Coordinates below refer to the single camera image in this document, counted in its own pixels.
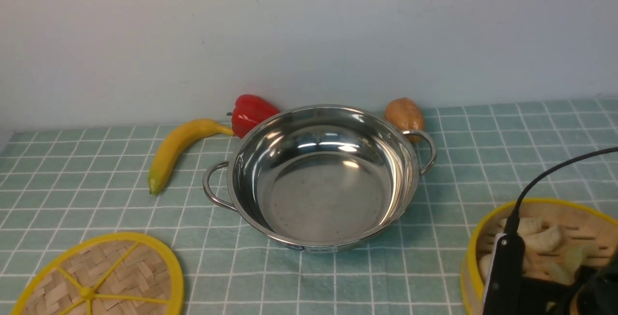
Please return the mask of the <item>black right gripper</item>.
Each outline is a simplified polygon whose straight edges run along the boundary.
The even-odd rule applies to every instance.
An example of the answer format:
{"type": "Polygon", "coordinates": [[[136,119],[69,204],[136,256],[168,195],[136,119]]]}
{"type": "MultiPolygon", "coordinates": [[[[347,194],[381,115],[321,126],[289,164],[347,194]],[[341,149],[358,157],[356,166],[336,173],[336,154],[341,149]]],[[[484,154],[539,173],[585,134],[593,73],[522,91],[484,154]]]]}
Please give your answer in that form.
{"type": "Polygon", "coordinates": [[[581,266],[569,286],[520,277],[519,315],[616,315],[617,253],[600,269],[581,266]]]}

